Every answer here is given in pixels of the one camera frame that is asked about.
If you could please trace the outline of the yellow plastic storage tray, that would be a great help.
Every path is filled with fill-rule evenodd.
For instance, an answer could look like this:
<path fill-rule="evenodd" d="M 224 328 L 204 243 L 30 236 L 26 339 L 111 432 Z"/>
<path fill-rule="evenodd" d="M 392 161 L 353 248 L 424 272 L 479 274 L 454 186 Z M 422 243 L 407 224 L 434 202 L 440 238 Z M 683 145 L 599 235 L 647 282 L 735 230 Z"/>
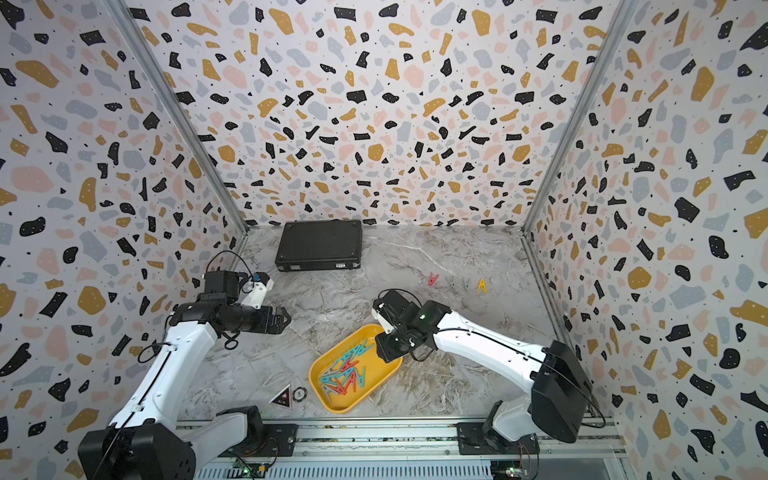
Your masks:
<path fill-rule="evenodd" d="M 376 354 L 375 337 L 384 329 L 378 324 L 365 325 L 321 355 L 310 367 L 308 380 L 323 406 L 332 414 L 344 414 L 355 408 L 374 390 L 387 382 L 403 360 L 385 363 Z M 355 345 L 367 340 L 370 348 L 353 361 L 359 363 L 345 372 L 334 362 Z"/>

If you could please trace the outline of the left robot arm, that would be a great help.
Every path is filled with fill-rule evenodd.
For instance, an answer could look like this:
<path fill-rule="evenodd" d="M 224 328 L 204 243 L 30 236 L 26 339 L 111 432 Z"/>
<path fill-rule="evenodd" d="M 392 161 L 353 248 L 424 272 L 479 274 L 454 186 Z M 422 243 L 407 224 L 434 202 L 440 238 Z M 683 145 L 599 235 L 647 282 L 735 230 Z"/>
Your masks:
<path fill-rule="evenodd" d="M 264 272 L 217 270 L 204 280 L 204 291 L 174 311 L 164 339 L 151 345 L 156 358 L 136 392 L 106 428 L 81 441 L 87 478 L 192 479 L 225 452 L 244 457 L 269 445 L 255 406 L 225 410 L 187 434 L 176 430 L 184 396 L 217 340 L 279 335 L 291 322 L 284 308 L 265 305 L 274 282 Z"/>

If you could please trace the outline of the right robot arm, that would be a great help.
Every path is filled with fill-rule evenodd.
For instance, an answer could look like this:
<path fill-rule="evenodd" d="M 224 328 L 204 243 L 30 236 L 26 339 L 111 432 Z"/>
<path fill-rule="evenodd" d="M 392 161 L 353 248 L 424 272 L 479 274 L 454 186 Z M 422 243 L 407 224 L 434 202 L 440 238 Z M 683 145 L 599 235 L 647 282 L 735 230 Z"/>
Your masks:
<path fill-rule="evenodd" d="M 427 346 L 478 363 L 523 391 L 492 407 L 483 424 L 489 444 L 518 442 L 538 432 L 564 443 L 577 440 L 592 400 L 591 384 L 568 345 L 515 340 L 444 304 L 427 301 L 419 306 L 396 292 L 373 301 L 372 316 L 384 328 L 375 342 L 377 355 L 387 363 Z"/>

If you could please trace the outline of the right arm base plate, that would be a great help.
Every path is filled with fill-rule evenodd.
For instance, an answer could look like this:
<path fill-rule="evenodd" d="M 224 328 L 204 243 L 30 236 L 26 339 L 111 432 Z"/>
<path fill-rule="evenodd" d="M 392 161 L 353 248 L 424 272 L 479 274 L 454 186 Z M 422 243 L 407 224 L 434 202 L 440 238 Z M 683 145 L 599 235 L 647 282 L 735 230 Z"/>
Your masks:
<path fill-rule="evenodd" d="M 461 455 L 526 456 L 540 452 L 535 435 L 526 435 L 513 442 L 482 422 L 459 422 L 456 424 L 456 432 Z"/>

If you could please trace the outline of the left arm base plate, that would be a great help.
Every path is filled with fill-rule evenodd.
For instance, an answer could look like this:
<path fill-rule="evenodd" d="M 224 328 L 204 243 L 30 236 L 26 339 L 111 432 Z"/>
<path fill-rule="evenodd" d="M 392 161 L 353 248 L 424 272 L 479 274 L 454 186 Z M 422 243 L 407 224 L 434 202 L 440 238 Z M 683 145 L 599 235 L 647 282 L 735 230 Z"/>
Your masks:
<path fill-rule="evenodd" d="M 255 433 L 248 433 L 240 443 L 225 451 L 226 455 L 245 457 L 292 457 L 299 426 L 294 423 L 267 423 Z"/>

